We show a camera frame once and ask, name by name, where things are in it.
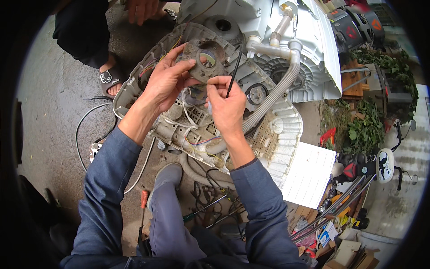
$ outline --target man's right hand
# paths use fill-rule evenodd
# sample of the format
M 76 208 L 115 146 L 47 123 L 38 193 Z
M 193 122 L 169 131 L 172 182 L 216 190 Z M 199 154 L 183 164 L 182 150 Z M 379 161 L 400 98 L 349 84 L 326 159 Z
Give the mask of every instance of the man's right hand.
M 234 81 L 227 95 L 231 76 L 218 76 L 208 80 L 206 102 L 212 104 L 212 118 L 222 134 L 235 168 L 238 168 L 255 158 L 242 131 L 243 112 L 245 111 L 246 96 Z

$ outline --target sandal logo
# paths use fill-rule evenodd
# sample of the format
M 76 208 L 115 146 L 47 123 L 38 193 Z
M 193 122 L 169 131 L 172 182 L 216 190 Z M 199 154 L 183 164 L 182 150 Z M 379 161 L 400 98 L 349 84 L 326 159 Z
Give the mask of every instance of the sandal logo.
M 112 75 L 109 73 L 109 71 L 105 71 L 100 74 L 100 80 L 102 83 L 108 83 L 112 80 Z

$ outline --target leaf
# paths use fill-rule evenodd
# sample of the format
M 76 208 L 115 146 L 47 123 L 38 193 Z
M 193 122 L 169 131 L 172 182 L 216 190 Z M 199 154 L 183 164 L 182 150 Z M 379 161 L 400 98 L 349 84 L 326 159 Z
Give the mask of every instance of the leaf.
M 351 140 L 357 139 L 357 133 L 355 131 L 349 130 L 348 132 L 350 134 L 350 139 Z

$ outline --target person's leg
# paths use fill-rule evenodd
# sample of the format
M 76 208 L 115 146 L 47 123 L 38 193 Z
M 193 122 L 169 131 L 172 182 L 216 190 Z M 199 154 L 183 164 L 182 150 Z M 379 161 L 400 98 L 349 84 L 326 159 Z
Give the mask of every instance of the person's leg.
M 74 0 L 55 16 L 52 35 L 57 44 L 83 64 L 97 68 L 101 73 L 112 68 L 116 62 L 109 53 L 106 11 L 108 0 Z M 116 95 L 121 84 L 107 91 Z
M 197 240 L 184 226 L 181 206 L 175 188 L 182 177 L 179 164 L 168 164 L 157 175 L 148 201 L 153 218 L 149 242 L 154 257 L 169 258 L 184 263 L 205 258 Z

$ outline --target concrete floor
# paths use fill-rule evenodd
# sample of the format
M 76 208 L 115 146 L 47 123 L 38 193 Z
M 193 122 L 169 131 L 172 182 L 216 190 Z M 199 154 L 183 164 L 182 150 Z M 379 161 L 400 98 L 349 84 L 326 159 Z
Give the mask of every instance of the concrete floor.
M 178 10 L 178 5 L 170 4 Z M 162 28 L 130 25 L 123 6 L 115 4 L 106 13 L 111 32 L 110 50 L 119 56 L 119 64 L 126 73 L 136 66 L 144 55 L 170 31 Z M 103 100 L 89 101 L 101 95 L 98 70 L 85 66 L 63 51 L 52 39 L 53 16 L 49 17 L 34 40 L 22 70 L 17 97 L 22 102 L 24 118 L 24 148 L 22 165 L 18 173 L 26 176 L 34 187 L 43 193 L 50 188 L 62 207 L 76 222 L 80 222 L 77 211 L 79 199 L 83 197 L 83 177 L 85 175 L 77 157 L 74 137 L 81 117 L 92 107 L 104 103 Z M 319 112 L 316 103 L 298 104 L 305 131 L 302 141 L 317 144 L 319 132 Z M 111 107 L 99 108 L 82 123 L 78 134 L 80 152 L 86 166 L 89 165 L 89 145 L 113 124 Z M 129 186 L 137 178 L 151 139 L 146 139 L 136 169 Z M 123 212 L 123 254 L 135 255 L 138 228 L 141 221 L 141 190 L 152 190 L 157 171 L 166 163 L 176 161 L 177 155 L 160 151 L 156 145 L 149 157 L 139 184 L 126 194 L 121 203 Z M 194 162 L 190 165 L 199 171 Z M 218 173 L 216 178 L 229 178 Z M 193 181 L 184 175 L 178 198 L 182 213 L 190 213 L 194 198 L 190 194 Z M 289 204 L 293 214 L 295 206 Z M 150 217 L 145 213 L 145 221 Z

